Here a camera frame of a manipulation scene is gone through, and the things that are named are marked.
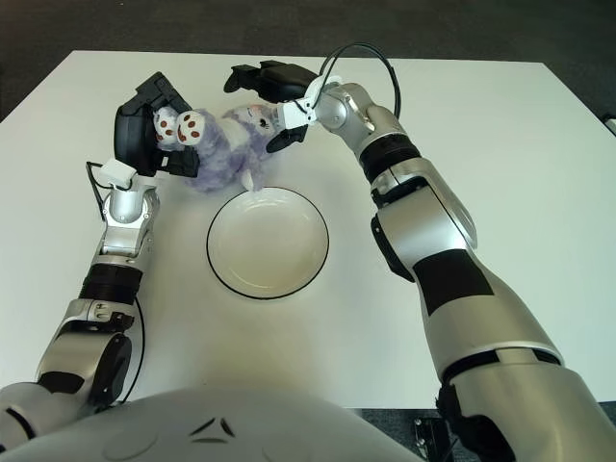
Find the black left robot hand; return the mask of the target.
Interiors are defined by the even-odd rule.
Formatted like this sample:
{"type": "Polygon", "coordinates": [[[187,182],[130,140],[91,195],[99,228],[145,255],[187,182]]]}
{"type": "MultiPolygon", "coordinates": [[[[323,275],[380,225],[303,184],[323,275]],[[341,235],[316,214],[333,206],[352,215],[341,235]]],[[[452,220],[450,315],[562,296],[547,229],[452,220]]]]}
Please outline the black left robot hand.
{"type": "Polygon", "coordinates": [[[191,106],[160,71],[136,88],[115,114],[115,157],[100,168],[105,188],[128,191],[138,176],[159,171],[186,178],[197,176],[196,151],[179,141],[179,116],[191,106]]]}

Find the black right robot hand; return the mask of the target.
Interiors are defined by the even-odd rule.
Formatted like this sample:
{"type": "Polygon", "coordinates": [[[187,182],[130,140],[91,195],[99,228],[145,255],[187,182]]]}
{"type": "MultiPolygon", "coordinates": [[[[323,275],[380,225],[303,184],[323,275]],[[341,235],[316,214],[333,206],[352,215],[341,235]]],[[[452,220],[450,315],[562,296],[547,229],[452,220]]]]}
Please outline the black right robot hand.
{"type": "Polygon", "coordinates": [[[341,82],[338,76],[324,77],[297,64],[278,61],[262,61],[259,67],[234,65],[231,69],[224,92],[254,90],[261,99],[275,106],[277,135],[267,144],[268,153],[303,142],[308,127],[318,121],[321,92],[341,82]]]}

